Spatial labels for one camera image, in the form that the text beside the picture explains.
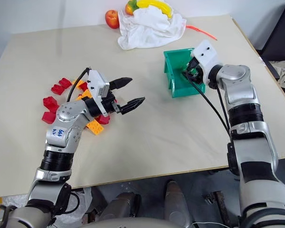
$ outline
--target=yellow banana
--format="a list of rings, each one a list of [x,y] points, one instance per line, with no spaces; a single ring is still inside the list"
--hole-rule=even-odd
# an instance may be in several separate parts
[[[169,19],[172,17],[172,9],[165,2],[157,1],[157,0],[140,0],[140,1],[137,1],[136,5],[139,8],[147,8],[150,5],[155,6],[155,7],[159,8],[163,14],[166,14]]]

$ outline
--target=green bin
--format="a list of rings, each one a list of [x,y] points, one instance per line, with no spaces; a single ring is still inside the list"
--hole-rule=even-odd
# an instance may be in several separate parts
[[[169,89],[172,97],[189,96],[199,94],[199,92],[190,84],[190,82],[182,74],[187,63],[192,59],[190,54],[193,48],[180,49],[173,51],[164,51],[165,69],[167,74]],[[205,84],[196,84],[196,86],[204,93]]]

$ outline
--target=table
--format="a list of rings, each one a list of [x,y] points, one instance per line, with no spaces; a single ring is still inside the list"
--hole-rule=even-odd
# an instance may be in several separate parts
[[[210,40],[225,64],[247,65],[280,158],[285,158],[285,95],[240,29],[228,16],[188,19],[215,35]],[[228,165],[228,137],[213,110],[199,96],[171,98],[163,73],[166,50],[197,46],[208,38],[186,30],[171,44],[121,50],[118,30],[106,25],[15,34],[0,59],[0,196],[25,194],[43,157],[46,129],[42,99],[62,77],[76,79],[91,66],[109,80],[132,77],[114,92],[124,103],[145,96],[126,115],[113,114],[99,136],[84,130],[74,156],[73,188],[115,181],[222,168]],[[219,109],[215,90],[206,95]]]

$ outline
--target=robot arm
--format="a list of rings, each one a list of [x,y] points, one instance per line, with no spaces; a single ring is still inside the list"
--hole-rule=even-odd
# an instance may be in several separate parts
[[[84,127],[100,115],[130,112],[145,99],[136,98],[119,106],[111,90],[125,86],[132,79],[120,78],[108,82],[95,70],[89,70],[88,74],[88,86],[93,98],[84,97],[59,107],[56,119],[46,134],[43,160],[36,170],[27,204],[11,212],[5,210],[6,218],[3,217],[0,227],[45,228],[53,224],[55,216],[65,213],[67,209],[71,186],[66,181],[71,176],[73,156]]]
[[[240,176],[241,227],[285,225],[285,185],[275,175],[278,156],[268,125],[263,120],[247,66],[224,65],[208,41],[191,53],[188,71],[200,67],[193,81],[225,91],[230,136],[228,163]]]

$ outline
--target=white wall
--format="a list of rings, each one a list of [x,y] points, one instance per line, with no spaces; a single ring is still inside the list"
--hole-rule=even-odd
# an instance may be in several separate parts
[[[13,33],[104,24],[109,9],[128,0],[0,0],[0,56]],[[166,0],[184,17],[230,14],[261,49],[285,0]]]

